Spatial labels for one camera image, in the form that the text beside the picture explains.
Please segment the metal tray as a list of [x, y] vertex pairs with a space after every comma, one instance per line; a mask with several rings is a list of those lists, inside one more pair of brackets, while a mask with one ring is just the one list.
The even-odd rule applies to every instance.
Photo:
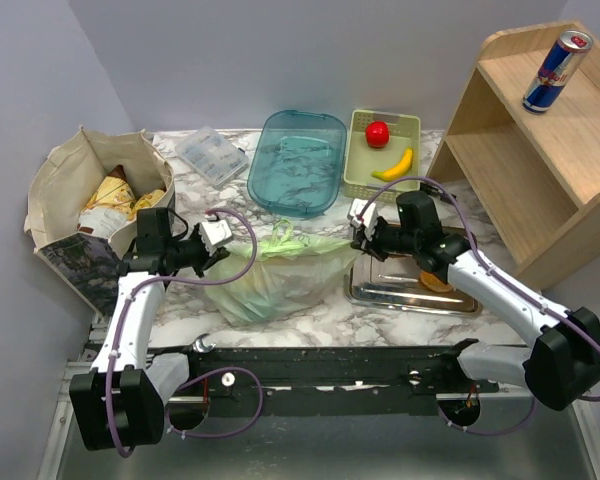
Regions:
[[482, 311], [470, 295], [437, 280], [424, 283], [422, 274], [409, 255], [391, 255], [384, 262], [362, 255], [345, 278], [344, 293], [351, 303], [396, 311], [460, 316]]

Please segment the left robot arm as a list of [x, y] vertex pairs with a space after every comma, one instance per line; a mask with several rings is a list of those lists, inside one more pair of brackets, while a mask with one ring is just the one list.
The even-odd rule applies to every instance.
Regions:
[[212, 215], [175, 235], [165, 207], [137, 214], [137, 235], [119, 269], [118, 296], [105, 341], [88, 372], [75, 375], [69, 396], [85, 447], [129, 453], [162, 437], [165, 405], [176, 391], [194, 393], [200, 368], [184, 352], [148, 360], [150, 333], [169, 278], [192, 268], [198, 276], [228, 257], [229, 224]]

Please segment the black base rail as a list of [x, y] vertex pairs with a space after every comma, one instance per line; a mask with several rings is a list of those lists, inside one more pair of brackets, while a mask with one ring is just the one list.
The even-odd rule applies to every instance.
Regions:
[[470, 380], [453, 347], [216, 348], [187, 355], [190, 374], [211, 373], [206, 395], [213, 417], [308, 417], [409, 414], [434, 416], [437, 398], [470, 391], [495, 393], [487, 380]]

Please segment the clear plastic compartment box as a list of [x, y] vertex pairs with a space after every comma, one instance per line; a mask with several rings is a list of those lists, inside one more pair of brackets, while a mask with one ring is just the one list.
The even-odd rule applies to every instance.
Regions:
[[174, 150], [179, 159], [217, 190], [249, 166], [242, 150], [208, 126], [185, 137]]

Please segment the pale green plastic basket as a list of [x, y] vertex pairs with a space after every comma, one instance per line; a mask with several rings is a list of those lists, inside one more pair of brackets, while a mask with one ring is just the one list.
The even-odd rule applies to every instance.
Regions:
[[[366, 128], [373, 122], [384, 122], [389, 130], [386, 146], [373, 148], [366, 140]], [[343, 171], [342, 194], [350, 198], [370, 198], [386, 182], [372, 176], [373, 171], [386, 171], [397, 165], [405, 150], [413, 153], [407, 176], [420, 174], [421, 122], [417, 116], [356, 109], [350, 130]]]

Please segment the red bull can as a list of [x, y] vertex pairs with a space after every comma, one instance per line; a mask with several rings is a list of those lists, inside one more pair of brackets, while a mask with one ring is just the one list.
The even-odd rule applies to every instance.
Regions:
[[594, 46], [593, 38], [582, 31], [565, 30], [556, 39], [522, 98], [523, 107], [543, 114], [556, 101]]

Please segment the wooden shelf unit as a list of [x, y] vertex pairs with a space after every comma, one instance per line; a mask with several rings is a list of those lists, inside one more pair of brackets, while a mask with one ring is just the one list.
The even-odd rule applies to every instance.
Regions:
[[512, 255], [516, 277], [551, 287], [600, 255], [600, 43], [544, 114], [523, 94], [575, 20], [485, 40], [428, 174], [467, 180]]

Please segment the green plastic grocery bag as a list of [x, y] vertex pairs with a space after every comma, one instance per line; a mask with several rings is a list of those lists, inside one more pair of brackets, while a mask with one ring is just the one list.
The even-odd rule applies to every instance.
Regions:
[[282, 219], [259, 240], [257, 258], [244, 276], [206, 287], [205, 294], [234, 326], [281, 320], [322, 301], [360, 255], [346, 239], [298, 233]]

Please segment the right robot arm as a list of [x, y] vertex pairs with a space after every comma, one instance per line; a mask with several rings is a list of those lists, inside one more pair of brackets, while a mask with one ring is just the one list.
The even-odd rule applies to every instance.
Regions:
[[348, 213], [353, 248], [379, 261], [412, 257], [422, 271], [476, 299], [524, 342], [509, 347], [466, 341], [440, 367], [447, 389], [460, 392], [475, 380], [491, 380], [523, 387], [560, 411], [600, 382], [600, 322], [593, 312], [552, 302], [488, 261], [469, 236], [442, 227], [426, 193], [403, 193], [396, 207], [399, 222], [390, 224], [375, 203], [354, 199]]

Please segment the red apple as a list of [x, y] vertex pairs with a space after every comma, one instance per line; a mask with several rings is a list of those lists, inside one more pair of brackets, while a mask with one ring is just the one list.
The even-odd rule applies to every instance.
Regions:
[[390, 140], [390, 129], [383, 121], [373, 121], [365, 128], [365, 140], [373, 149], [384, 148]]

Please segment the yellow banana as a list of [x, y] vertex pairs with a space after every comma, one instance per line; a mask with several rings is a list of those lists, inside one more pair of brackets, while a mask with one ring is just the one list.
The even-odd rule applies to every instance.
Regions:
[[389, 169], [383, 171], [373, 171], [371, 176], [383, 182], [391, 182], [400, 177], [405, 176], [413, 164], [413, 149], [408, 147], [405, 149], [400, 161]]

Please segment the glazed donut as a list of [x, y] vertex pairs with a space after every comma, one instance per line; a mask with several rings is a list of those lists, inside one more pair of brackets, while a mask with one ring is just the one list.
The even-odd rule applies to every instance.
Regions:
[[435, 275], [425, 271], [420, 272], [419, 282], [428, 290], [436, 293], [448, 293], [454, 289], [452, 285], [439, 280]]

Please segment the teal transparent plastic container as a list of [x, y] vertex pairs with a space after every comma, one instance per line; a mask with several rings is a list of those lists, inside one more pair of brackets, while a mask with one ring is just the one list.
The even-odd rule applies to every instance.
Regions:
[[298, 110], [272, 114], [249, 171], [250, 198], [281, 216], [322, 215], [337, 198], [346, 143], [347, 129], [334, 116]]

